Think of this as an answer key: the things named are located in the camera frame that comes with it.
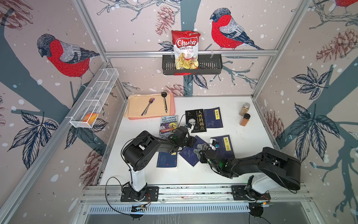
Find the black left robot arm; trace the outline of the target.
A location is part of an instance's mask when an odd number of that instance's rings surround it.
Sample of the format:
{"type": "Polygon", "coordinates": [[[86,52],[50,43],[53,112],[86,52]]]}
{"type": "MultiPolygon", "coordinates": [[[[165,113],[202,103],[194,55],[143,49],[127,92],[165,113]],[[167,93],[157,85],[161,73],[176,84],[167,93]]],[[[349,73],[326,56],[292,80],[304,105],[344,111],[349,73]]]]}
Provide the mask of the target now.
{"type": "Polygon", "coordinates": [[[130,187],[135,194],[144,194],[147,187],[144,168],[157,152],[178,153],[185,147],[192,147],[196,139],[191,136],[193,125],[180,126],[175,133],[162,139],[141,132],[136,138],[129,140],[121,150],[121,156],[131,172],[130,187]]]}

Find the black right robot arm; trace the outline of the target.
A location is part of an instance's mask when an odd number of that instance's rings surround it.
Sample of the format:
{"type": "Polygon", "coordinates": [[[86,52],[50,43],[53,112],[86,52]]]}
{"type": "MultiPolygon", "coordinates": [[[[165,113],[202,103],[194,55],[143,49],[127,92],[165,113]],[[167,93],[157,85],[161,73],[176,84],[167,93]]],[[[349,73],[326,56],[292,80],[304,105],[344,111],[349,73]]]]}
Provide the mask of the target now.
{"type": "Polygon", "coordinates": [[[279,186],[292,193],[301,188],[301,162],[292,156],[264,147],[262,152],[245,158],[225,159],[219,150],[208,144],[194,149],[201,163],[207,163],[213,172],[233,179],[252,174],[244,188],[245,197],[252,199],[279,186]]]}

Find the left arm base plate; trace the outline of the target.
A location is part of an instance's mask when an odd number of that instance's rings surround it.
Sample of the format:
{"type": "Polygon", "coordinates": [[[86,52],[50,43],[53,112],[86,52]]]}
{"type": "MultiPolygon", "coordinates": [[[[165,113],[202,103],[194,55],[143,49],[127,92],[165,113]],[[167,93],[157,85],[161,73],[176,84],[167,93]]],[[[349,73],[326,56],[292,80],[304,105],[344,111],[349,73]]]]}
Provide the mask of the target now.
{"type": "Polygon", "coordinates": [[[123,187],[121,202],[157,202],[159,187],[145,186],[141,191],[137,192],[132,187],[123,187]]]}

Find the grey striped cloth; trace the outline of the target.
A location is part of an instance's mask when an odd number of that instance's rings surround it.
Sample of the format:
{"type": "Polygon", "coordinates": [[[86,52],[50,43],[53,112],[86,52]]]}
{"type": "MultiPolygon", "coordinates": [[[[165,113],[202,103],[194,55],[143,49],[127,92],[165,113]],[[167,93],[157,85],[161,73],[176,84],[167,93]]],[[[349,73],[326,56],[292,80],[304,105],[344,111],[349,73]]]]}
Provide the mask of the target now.
{"type": "Polygon", "coordinates": [[[196,154],[198,160],[200,162],[204,161],[205,158],[205,152],[207,152],[209,149],[211,149],[210,145],[207,143],[204,144],[198,144],[196,148],[194,149],[194,153],[196,154]]]}

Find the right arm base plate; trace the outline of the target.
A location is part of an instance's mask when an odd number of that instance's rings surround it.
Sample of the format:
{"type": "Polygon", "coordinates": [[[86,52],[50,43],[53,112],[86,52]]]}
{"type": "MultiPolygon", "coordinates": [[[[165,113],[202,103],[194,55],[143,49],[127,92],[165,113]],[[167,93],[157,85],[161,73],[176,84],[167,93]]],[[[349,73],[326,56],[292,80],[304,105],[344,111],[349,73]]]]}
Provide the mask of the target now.
{"type": "Polygon", "coordinates": [[[232,185],[231,194],[233,195],[234,201],[259,201],[259,200],[270,200],[271,196],[267,191],[264,194],[258,193],[252,189],[246,190],[244,185],[232,185]]]}

